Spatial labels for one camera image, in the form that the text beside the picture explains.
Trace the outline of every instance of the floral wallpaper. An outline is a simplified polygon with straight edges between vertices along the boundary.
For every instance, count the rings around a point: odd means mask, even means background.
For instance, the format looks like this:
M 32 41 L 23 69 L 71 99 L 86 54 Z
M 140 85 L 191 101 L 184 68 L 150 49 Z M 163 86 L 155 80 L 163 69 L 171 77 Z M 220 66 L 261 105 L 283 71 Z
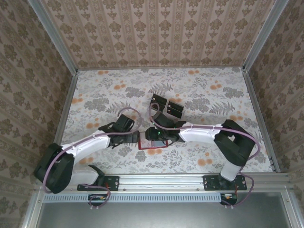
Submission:
M 289 0 L 249 71 L 281 171 L 304 213 L 304 1 Z
M 241 66 L 275 0 L 42 0 L 79 69 Z
M 0 227 L 22 223 L 71 74 L 27 1 L 0 1 Z
M 194 124 L 235 120 L 262 145 L 262 152 L 244 171 L 272 171 L 240 68 L 79 71 L 78 77 L 63 143 L 77 141 L 116 121 L 118 112 L 128 106 L 141 113 L 140 131 L 145 131 L 153 126 L 148 121 L 148 107 L 156 93 L 184 106 L 182 120 Z M 124 114 L 137 124 L 135 112 Z M 168 148 L 139 150 L 134 143 L 98 150 L 81 160 L 76 169 L 94 164 L 107 174 L 204 173 L 220 172 L 225 160 L 215 144 L 179 142 Z

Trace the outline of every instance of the patterned floor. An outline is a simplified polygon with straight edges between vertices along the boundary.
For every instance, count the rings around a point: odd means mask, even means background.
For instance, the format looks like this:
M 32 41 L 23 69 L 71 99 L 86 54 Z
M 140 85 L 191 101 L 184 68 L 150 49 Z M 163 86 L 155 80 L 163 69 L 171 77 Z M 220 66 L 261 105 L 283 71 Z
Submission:
M 262 145 L 262 152 L 250 160 L 244 171 L 272 171 L 256 116 L 240 68 L 144 69 L 80 71 L 69 111 L 63 143 L 93 133 L 99 126 L 117 120 L 126 106 L 136 108 L 148 122 L 153 93 L 183 105 L 183 120 L 194 124 L 221 124 L 233 119 Z M 136 120 L 136 113 L 125 115 Z M 217 146 L 174 143 L 156 150 L 138 150 L 138 145 L 120 145 L 99 150 L 76 167 L 94 164 L 105 173 L 200 173 L 220 172 L 225 157 Z

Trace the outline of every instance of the purple cable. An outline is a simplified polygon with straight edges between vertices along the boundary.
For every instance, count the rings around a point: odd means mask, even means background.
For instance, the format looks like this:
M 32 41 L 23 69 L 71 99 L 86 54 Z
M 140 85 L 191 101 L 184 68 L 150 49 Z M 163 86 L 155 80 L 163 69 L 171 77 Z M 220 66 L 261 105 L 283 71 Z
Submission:
M 79 145 L 81 145 L 82 143 L 84 143 L 84 142 L 86 142 L 86 141 L 88 141 L 88 140 L 91 140 L 91 139 L 93 139 L 93 138 L 96 138 L 96 137 L 106 136 L 106 135 L 125 135 L 125 134 L 132 134 L 132 133 L 136 132 L 136 131 L 140 128 L 140 126 L 142 125 L 142 116 L 141 116 L 141 114 L 140 114 L 136 109 L 131 108 L 131 107 L 123 108 L 122 110 L 119 111 L 119 113 L 118 113 L 117 116 L 119 116 L 119 114 L 120 114 L 122 111 L 126 110 L 126 109 L 131 109 L 131 110 L 135 111 L 135 112 L 138 114 L 138 116 L 139 116 L 139 123 L 138 123 L 138 126 L 137 126 L 134 130 L 132 130 L 132 131 L 130 131 L 130 132 L 123 132 L 123 133 L 115 133 L 115 132 L 113 132 L 113 133 L 100 133 L 100 134 L 96 134 L 95 136 L 91 136 L 91 137 L 85 138 L 85 139 L 83 139 L 83 140 L 81 140 L 81 141 L 79 141 L 79 142 L 73 144 L 72 146 L 69 146 L 69 147 L 65 148 L 63 151 L 61 151 L 59 154 L 57 154 L 57 156 L 53 159 L 53 161 L 50 163 L 50 165 L 49 165 L 48 168 L 47 168 L 46 174 L 45 174 L 44 179 L 43 179 L 43 182 L 42 182 L 42 189 L 44 190 L 45 193 L 52 193 L 51 191 L 48 191 L 48 190 L 47 190 L 47 187 L 46 187 L 48 175 L 49 175 L 49 173 L 50 173 L 52 167 L 54 166 L 55 162 L 56 162 L 56 161 L 58 160 L 58 158 L 59 158 L 62 154 L 64 154 L 66 151 L 72 149 L 73 147 L 79 146 Z
M 177 128 L 163 127 L 163 126 L 159 125 L 158 123 L 156 123 L 156 122 L 153 120 L 153 118 L 152 118 L 151 109 L 152 109 L 152 106 L 153 106 L 153 105 L 156 105 L 156 106 L 157 106 L 157 111 L 159 111 L 159 108 L 160 108 L 160 106 L 159 106 L 158 103 L 152 103 L 152 104 L 150 105 L 150 107 L 149 107 L 149 118 L 150 118 L 150 120 L 153 122 L 153 124 L 154 124 L 155 126 L 161 128 L 161 129 L 168 130 L 168 131 L 175 131 L 175 130 L 184 130 L 184 129 L 191 129 L 191 128 L 201 128 L 201 129 L 221 130 L 221 131 L 226 131 L 226 132 L 232 132 L 232 133 L 241 134 L 241 135 L 243 135 L 243 136 L 248 137 L 248 138 L 251 139 L 252 141 L 254 141 L 255 144 L 257 145 L 257 151 L 256 151 L 253 155 L 251 155 L 251 156 L 248 158 L 247 161 L 249 161 L 250 159 L 252 159 L 252 158 L 254 158 L 255 156 L 257 156 L 258 153 L 261 151 L 261 145 L 260 145 L 260 143 L 258 142 L 258 140 L 256 140 L 254 137 L 252 137 L 250 134 L 247 134 L 247 133 L 244 133 L 244 132 L 240 132 L 240 131 L 237 131 L 237 130 L 233 130 L 233 129 L 229 129 L 229 128 L 213 127 L 213 126 L 197 126 L 197 125 L 186 126 L 186 127 L 177 127 Z M 253 186 L 254 186 L 254 184 L 255 184 L 255 182 L 254 182 L 254 180 L 253 180 L 252 177 L 250 177 L 250 176 L 248 176 L 248 175 L 245 175 L 245 174 L 241 173 L 241 171 L 243 170 L 243 168 L 244 168 L 244 167 L 242 167 L 242 168 L 240 169 L 239 173 L 240 173 L 241 175 L 243 175 L 244 177 L 250 178 L 250 179 L 252 180 L 252 185 L 251 185 L 251 187 L 250 187 L 250 189 L 249 189 L 248 194 L 246 195 L 246 197 L 245 197 L 241 202 L 239 202 L 239 203 L 233 205 L 234 207 L 236 207 L 236 206 L 242 204 L 242 203 L 249 197 L 249 195 L 251 194 L 251 192 L 252 192 L 252 190 L 253 190 Z
M 87 188 L 92 188 L 92 189 L 103 189 L 103 190 L 106 190 L 108 192 L 108 196 L 107 198 L 105 199 L 105 201 L 100 205 L 100 206 L 97 206 L 98 208 L 104 206 L 106 204 L 106 202 L 110 199 L 110 196 L 111 196 L 111 191 L 106 188 L 106 187 L 102 187 L 102 186 L 91 186 L 91 185 L 87 185 L 87 184 L 82 184 L 82 186 L 85 186 Z M 96 206 L 93 206 L 92 205 L 92 199 L 96 198 L 96 197 L 99 197 L 97 195 L 94 195 L 94 196 L 91 196 L 90 198 L 90 201 L 89 201 L 89 205 L 91 206 L 91 208 L 97 208 Z

